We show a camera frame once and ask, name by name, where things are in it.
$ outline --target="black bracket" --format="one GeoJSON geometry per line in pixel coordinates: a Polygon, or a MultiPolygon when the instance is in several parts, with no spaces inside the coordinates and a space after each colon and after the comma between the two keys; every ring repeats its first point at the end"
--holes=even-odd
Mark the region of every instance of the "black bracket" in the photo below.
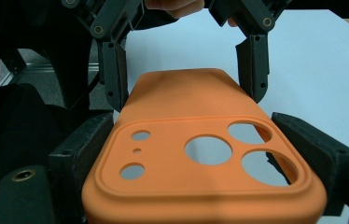
{"type": "Polygon", "coordinates": [[[128,100],[128,72],[125,49],[118,42],[98,42],[100,80],[107,102],[117,111],[128,100]]]}
{"type": "Polygon", "coordinates": [[[223,26],[232,18],[246,36],[236,46],[241,87],[257,103],[268,89],[268,32],[291,0],[213,0],[209,11],[223,26]]]}

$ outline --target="screw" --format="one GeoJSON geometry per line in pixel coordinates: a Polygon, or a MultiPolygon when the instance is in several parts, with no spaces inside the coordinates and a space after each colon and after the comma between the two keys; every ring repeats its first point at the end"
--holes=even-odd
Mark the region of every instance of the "screw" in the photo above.
{"type": "Polygon", "coordinates": [[[93,28],[93,32],[95,32],[97,35],[99,35],[103,32],[103,27],[100,25],[97,25],[93,28]]]}
{"type": "Polygon", "coordinates": [[[265,18],[262,23],[264,24],[264,26],[272,26],[272,20],[270,18],[265,18]]]}

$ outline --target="circular hole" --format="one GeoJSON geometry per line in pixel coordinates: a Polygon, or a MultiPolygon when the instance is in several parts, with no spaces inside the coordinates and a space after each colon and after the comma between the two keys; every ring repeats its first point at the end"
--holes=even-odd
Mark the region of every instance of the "circular hole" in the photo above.
{"type": "Polygon", "coordinates": [[[286,178],[268,162],[266,151],[254,151],[242,158],[244,170],[257,181],[276,187],[286,187],[286,178]]]}
{"type": "Polygon", "coordinates": [[[140,149],[140,148],[135,148],[134,150],[133,150],[133,153],[134,154],[139,154],[139,153],[141,153],[142,152],[142,149],[140,149]]]}
{"type": "Polygon", "coordinates": [[[141,132],[134,133],[132,135],[132,139],[135,141],[144,141],[144,140],[148,139],[149,136],[150,136],[149,132],[141,131],[141,132]]]}
{"type": "Polygon", "coordinates": [[[15,181],[15,182],[24,181],[24,180],[30,179],[34,175],[35,175],[34,170],[20,171],[17,174],[15,174],[14,176],[12,176],[12,181],[15,181]]]}
{"type": "Polygon", "coordinates": [[[230,159],[232,150],[224,141],[215,137],[197,137],[186,145],[186,154],[197,163],[219,165],[230,159]]]}
{"type": "Polygon", "coordinates": [[[271,139],[264,128],[249,123],[233,123],[228,132],[236,140],[247,144],[263,144],[271,139]]]}
{"type": "Polygon", "coordinates": [[[64,156],[68,156],[68,155],[70,155],[70,154],[72,154],[72,150],[70,150],[70,149],[64,150],[64,151],[62,152],[62,155],[64,155],[64,156]]]}
{"type": "Polygon", "coordinates": [[[142,174],[145,172],[145,167],[143,167],[141,164],[129,164],[127,166],[125,166],[121,172],[120,172],[120,176],[123,179],[127,179],[127,180],[133,180],[133,179],[137,179],[140,176],[142,176],[142,174]]]}

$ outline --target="black clamp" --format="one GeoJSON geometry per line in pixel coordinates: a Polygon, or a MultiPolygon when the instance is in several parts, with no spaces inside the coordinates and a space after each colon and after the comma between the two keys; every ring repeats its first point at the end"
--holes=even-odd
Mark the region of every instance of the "black clamp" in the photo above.
{"type": "Polygon", "coordinates": [[[126,53],[122,41],[143,18],[143,0],[62,0],[98,44],[100,82],[110,105],[120,111],[128,99],[126,53]]]}
{"type": "Polygon", "coordinates": [[[328,196],[323,216],[340,216],[344,205],[349,206],[349,147],[302,119],[273,113],[272,121],[323,182],[328,196]]]}
{"type": "Polygon", "coordinates": [[[236,46],[241,87],[257,103],[268,89],[268,32],[291,0],[213,0],[209,11],[220,26],[233,18],[246,36],[236,46]]]}
{"type": "MultiPolygon", "coordinates": [[[[219,25],[233,18],[246,40],[236,46],[241,87],[257,103],[268,89],[268,32],[291,0],[213,0],[219,25]]],[[[89,29],[99,48],[100,80],[108,103],[120,111],[128,99],[126,54],[121,41],[143,18],[143,0],[63,0],[89,29]]]]}

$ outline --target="orange plastic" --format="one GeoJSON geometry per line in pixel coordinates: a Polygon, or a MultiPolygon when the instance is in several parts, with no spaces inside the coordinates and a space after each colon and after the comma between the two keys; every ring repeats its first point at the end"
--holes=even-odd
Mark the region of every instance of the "orange plastic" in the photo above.
{"type": "Polygon", "coordinates": [[[223,71],[196,69],[140,76],[84,184],[89,223],[315,223],[326,205],[318,177],[270,118],[223,71]],[[250,123],[265,143],[229,134],[250,123]],[[134,140],[136,133],[149,133],[134,140]],[[232,151],[229,160],[204,165],[185,152],[187,142],[213,136],[232,151]],[[276,155],[290,186],[274,187],[248,175],[241,160],[264,149],[276,155]],[[137,164],[144,173],[121,177],[137,164]]]}

